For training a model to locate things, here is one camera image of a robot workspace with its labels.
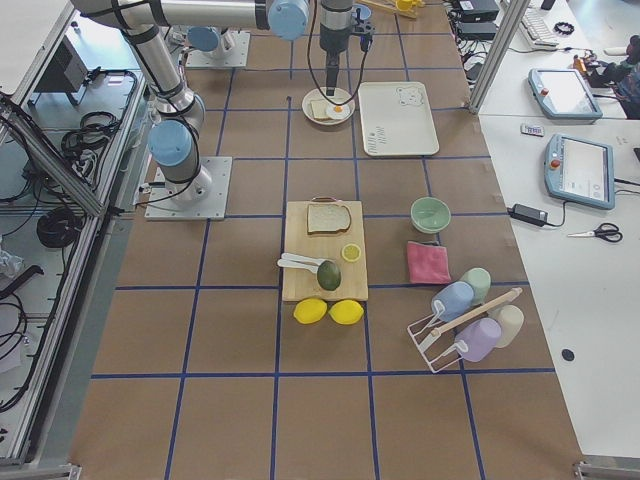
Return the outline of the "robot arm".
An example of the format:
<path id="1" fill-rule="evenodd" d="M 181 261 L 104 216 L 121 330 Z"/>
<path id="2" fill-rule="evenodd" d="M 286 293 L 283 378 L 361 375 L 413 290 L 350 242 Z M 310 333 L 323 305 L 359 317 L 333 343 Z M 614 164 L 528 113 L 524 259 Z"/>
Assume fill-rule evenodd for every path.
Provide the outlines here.
<path id="1" fill-rule="evenodd" d="M 324 91 L 315 76 L 310 50 L 312 37 L 318 20 L 319 7 L 319 46 L 325 52 L 325 82 Z M 356 95 L 362 75 L 366 57 L 373 43 L 374 26 L 370 21 L 371 13 L 366 13 L 368 7 L 354 6 L 354 1 L 314 1 L 311 26 L 307 32 L 309 23 L 309 1 L 274 1 L 267 12 L 267 21 L 276 36 L 294 41 L 300 38 L 305 32 L 307 38 L 307 68 L 316 89 L 321 95 L 334 105 L 344 105 L 352 100 Z M 360 65 L 359 80 L 356 86 L 356 93 L 344 101 L 335 99 L 337 81 L 340 72 L 341 55 L 348 50 L 351 37 L 359 39 L 360 50 L 363 57 Z M 214 26 L 188 26 L 186 30 L 186 43 L 192 50 L 199 50 L 207 53 L 221 53 L 230 50 L 233 42 L 228 28 L 217 28 Z"/>
<path id="2" fill-rule="evenodd" d="M 200 160 L 202 99 L 169 53 L 162 27 L 250 27 L 294 41 L 309 20 L 307 1 L 75 1 L 87 19 L 119 30 L 156 98 L 159 123 L 148 147 L 165 179 L 164 200 L 188 205 L 204 198 L 211 176 Z"/>

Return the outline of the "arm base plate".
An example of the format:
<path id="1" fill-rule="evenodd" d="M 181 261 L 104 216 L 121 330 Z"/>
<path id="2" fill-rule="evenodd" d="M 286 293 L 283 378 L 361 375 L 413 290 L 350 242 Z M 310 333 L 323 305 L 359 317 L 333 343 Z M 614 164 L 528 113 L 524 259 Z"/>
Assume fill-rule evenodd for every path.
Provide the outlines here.
<path id="1" fill-rule="evenodd" d="M 163 186 L 150 190 L 145 218 L 150 221 L 223 220 L 231 171 L 231 157 L 203 156 L 199 174 L 186 186 L 166 182 L 157 167 L 154 181 Z"/>
<path id="2" fill-rule="evenodd" d="M 247 65 L 250 33 L 192 27 L 187 33 L 186 67 L 191 69 L 244 68 Z"/>

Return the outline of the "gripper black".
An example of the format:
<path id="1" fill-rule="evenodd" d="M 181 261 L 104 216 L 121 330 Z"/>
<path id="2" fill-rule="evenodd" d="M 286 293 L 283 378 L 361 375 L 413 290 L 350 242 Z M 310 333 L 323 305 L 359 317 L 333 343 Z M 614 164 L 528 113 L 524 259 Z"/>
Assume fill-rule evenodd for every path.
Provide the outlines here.
<path id="1" fill-rule="evenodd" d="M 325 62 L 325 92 L 335 95 L 335 54 L 346 51 L 351 36 L 359 38 L 360 49 L 368 52 L 375 27 L 367 8 L 321 8 L 320 47 L 327 52 Z"/>

